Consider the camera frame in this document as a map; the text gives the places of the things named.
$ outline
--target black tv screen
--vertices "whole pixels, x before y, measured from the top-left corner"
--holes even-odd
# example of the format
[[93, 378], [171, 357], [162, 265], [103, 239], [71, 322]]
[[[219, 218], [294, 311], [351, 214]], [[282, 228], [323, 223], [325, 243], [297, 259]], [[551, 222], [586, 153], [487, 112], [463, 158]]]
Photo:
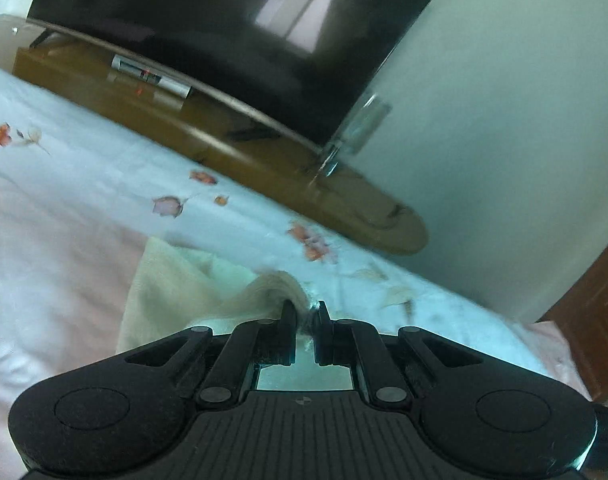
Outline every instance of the black tv screen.
[[34, 0], [324, 144], [430, 0]]

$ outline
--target floral bedsheet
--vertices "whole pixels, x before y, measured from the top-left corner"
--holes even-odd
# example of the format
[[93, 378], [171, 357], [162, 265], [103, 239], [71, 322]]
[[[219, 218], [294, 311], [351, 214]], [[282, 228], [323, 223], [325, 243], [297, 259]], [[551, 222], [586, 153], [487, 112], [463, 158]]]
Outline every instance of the floral bedsheet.
[[414, 324], [545, 373], [495, 314], [225, 176], [0, 70], [0, 479], [28, 386], [115, 351], [146, 239], [285, 270], [331, 316]]

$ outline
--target wooden tv stand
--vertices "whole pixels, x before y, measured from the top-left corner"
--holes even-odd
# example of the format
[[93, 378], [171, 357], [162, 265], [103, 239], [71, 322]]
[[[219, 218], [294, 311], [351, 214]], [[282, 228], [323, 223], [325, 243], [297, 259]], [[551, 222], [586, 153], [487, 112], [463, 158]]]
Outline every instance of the wooden tv stand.
[[182, 100], [116, 72], [110, 66], [110, 50], [72, 36], [29, 48], [41, 30], [20, 18], [0, 16], [0, 66], [8, 70], [8, 56], [16, 52], [15, 76], [225, 174], [361, 245], [393, 254], [412, 254], [426, 245], [421, 218], [350, 168], [340, 166], [329, 177], [316, 176], [314, 150], [285, 136], [232, 140], [232, 132], [253, 126], [243, 114], [200, 92]]

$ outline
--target wooden cabinet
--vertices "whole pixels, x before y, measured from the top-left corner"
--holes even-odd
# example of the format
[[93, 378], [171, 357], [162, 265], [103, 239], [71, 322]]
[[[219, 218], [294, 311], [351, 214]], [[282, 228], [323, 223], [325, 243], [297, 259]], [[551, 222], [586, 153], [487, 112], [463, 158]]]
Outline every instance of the wooden cabinet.
[[428, 243], [421, 217], [347, 166], [315, 173], [318, 154], [286, 136], [239, 140], [251, 120], [200, 92], [182, 100], [111, 68], [113, 51], [70, 35], [28, 46], [43, 27], [0, 16], [0, 68], [123, 124], [268, 198], [391, 254]]
[[593, 399], [608, 402], [608, 247], [543, 319], [568, 339]]

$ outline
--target wooden door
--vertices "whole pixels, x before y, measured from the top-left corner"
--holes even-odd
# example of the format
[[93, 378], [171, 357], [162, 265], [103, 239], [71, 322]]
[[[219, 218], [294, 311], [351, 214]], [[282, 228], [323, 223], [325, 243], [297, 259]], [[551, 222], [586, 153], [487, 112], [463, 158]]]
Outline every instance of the wooden door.
[[608, 402], [608, 247], [543, 319], [568, 339], [593, 399]]

